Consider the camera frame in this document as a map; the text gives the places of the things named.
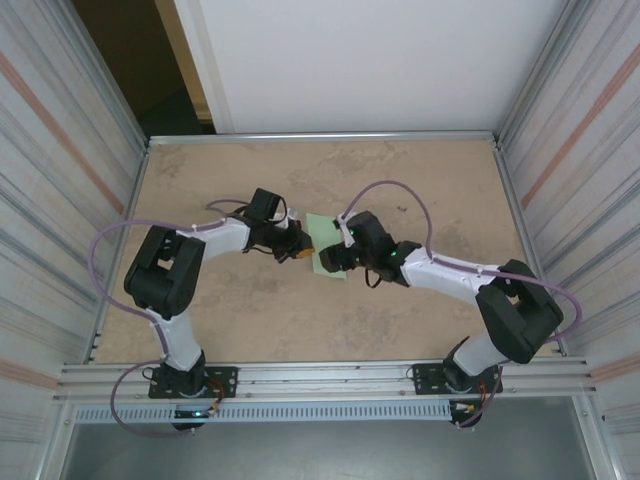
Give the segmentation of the small circuit board green light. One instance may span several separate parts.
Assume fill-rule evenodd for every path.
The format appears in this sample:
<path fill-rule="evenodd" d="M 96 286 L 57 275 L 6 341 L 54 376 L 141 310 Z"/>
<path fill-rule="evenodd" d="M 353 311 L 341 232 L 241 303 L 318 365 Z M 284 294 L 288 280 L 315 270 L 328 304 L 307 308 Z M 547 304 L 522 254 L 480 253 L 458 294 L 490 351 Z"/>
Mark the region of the small circuit board green light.
<path fill-rule="evenodd" d="M 180 420 L 202 420 L 213 418 L 217 412 L 218 408 L 215 406 L 200 410 L 176 409 L 174 412 L 174 418 Z"/>

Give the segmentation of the aluminium table end rail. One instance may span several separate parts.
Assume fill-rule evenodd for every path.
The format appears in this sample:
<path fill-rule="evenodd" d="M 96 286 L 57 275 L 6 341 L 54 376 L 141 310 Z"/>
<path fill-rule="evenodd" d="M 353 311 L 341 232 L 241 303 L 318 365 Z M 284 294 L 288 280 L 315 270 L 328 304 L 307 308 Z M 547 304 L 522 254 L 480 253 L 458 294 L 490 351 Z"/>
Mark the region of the aluminium table end rail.
<path fill-rule="evenodd" d="M 155 147 L 166 145 L 335 143 L 367 141 L 493 141 L 494 138 L 495 135 L 493 132 L 483 130 L 166 135 L 151 136 L 149 139 L 149 146 Z"/>

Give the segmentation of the wide aluminium mounting rail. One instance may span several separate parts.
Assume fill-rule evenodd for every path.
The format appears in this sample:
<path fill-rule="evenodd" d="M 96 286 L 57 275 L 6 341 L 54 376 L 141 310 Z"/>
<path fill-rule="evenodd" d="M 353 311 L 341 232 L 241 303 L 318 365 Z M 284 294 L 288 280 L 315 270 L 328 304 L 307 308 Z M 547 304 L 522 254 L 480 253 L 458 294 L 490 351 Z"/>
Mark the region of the wide aluminium mounting rail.
<path fill-rule="evenodd" d="M 413 360 L 356 362 L 238 363 L 236 378 L 224 388 L 235 402 L 392 400 L 416 395 Z M 56 404 L 106 404 L 127 364 L 66 366 L 53 394 Z M 506 398 L 593 396 L 596 386 L 587 362 L 576 357 L 537 357 L 526 365 L 507 364 L 502 373 Z"/>

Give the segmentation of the light green paper sheet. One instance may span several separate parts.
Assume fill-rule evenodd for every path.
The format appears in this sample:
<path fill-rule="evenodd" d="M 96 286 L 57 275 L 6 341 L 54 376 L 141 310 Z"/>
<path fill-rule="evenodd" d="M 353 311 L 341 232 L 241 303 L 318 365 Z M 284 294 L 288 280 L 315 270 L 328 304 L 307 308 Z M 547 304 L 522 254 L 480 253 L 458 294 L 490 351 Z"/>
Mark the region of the light green paper sheet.
<path fill-rule="evenodd" d="M 306 214 L 306 226 L 314 247 L 314 253 L 311 256 L 312 269 L 317 275 L 346 280 L 347 274 L 343 271 L 334 273 L 327 271 L 322 266 L 319 256 L 323 249 L 342 242 L 341 232 L 335 227 L 333 221 L 334 218 L 330 216 Z"/>

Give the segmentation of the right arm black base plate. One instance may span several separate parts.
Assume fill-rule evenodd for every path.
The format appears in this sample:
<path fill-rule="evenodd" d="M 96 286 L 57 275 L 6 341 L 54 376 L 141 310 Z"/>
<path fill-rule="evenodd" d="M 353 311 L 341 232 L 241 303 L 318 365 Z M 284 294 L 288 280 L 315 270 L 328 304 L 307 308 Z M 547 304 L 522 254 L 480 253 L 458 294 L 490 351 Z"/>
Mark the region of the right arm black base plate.
<path fill-rule="evenodd" d="M 418 363 L 409 368 L 408 378 L 413 382 L 417 395 L 476 395 L 481 393 L 481 385 L 487 393 L 503 391 L 497 366 L 470 376 L 454 364 Z"/>

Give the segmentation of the aluminium table side rail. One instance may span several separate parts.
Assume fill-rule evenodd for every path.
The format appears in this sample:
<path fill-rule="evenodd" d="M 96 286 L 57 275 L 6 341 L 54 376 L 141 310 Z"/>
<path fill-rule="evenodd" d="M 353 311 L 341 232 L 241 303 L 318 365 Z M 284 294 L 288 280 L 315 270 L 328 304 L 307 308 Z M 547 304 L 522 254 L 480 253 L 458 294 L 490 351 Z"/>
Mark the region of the aluminium table side rail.
<path fill-rule="evenodd" d="M 498 140 L 493 139 L 492 150 L 526 263 L 538 279 L 545 280 L 545 275 L 541 269 L 537 252 L 525 222 L 523 207 L 514 187 L 504 148 Z"/>
<path fill-rule="evenodd" d="M 148 161 L 149 161 L 149 156 L 150 156 L 150 151 L 151 151 L 151 145 L 149 142 L 146 143 L 145 145 L 145 151 L 144 151 L 144 155 L 141 159 L 141 163 L 139 165 L 134 183 L 133 183 L 133 187 L 131 190 L 131 194 L 129 196 L 129 200 L 128 203 L 126 205 L 126 209 L 124 211 L 124 213 L 121 215 L 121 219 L 122 220 L 129 220 L 133 217 L 134 213 L 135 213 L 135 209 L 136 209 L 136 205 L 138 202 L 138 198 L 139 198 L 139 194 L 140 194 L 140 190 L 142 188 L 142 183 L 144 181 L 144 176 L 146 173 L 146 169 L 147 169 L 147 165 L 148 165 Z M 115 245 L 115 250 L 114 250 L 114 255 L 113 255 L 113 261 L 112 264 L 109 268 L 109 274 L 106 277 L 106 282 L 103 284 L 103 287 L 105 288 L 105 290 L 108 293 L 112 293 L 113 289 L 114 289 L 114 285 L 116 283 L 117 280 L 117 276 L 118 276 L 118 271 L 119 271 L 119 267 L 122 261 L 122 256 L 124 253 L 124 248 L 126 245 L 126 241 L 127 241 L 127 237 L 128 237 L 128 233 L 129 233 L 129 227 L 125 226 L 125 227 L 121 227 L 119 230 L 119 233 L 116 237 L 117 243 Z M 108 301 L 102 297 L 100 299 L 100 302 L 98 304 L 98 310 L 96 313 L 96 321 L 95 321 L 95 328 L 94 328 L 94 332 L 93 332 L 93 336 L 91 339 L 91 344 L 90 347 L 87 351 L 86 354 L 86 359 L 85 362 L 87 364 L 93 363 L 95 361 L 95 357 L 96 357 L 96 353 L 97 350 L 100 346 L 100 342 L 102 339 L 102 334 L 103 334 L 103 327 L 104 327 L 104 323 L 106 321 L 106 316 L 108 313 L 108 309 L 109 309 L 109 303 Z"/>

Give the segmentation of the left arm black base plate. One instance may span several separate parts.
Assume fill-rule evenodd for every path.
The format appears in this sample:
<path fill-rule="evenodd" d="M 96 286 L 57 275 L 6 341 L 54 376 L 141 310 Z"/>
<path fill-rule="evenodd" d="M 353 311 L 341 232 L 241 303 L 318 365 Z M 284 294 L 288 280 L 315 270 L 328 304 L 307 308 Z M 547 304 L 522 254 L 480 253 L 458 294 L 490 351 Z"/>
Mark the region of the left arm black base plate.
<path fill-rule="evenodd" d="M 204 366 L 178 371 L 162 365 L 146 368 L 143 377 L 149 384 L 151 399 L 215 399 L 236 396 L 236 367 Z"/>

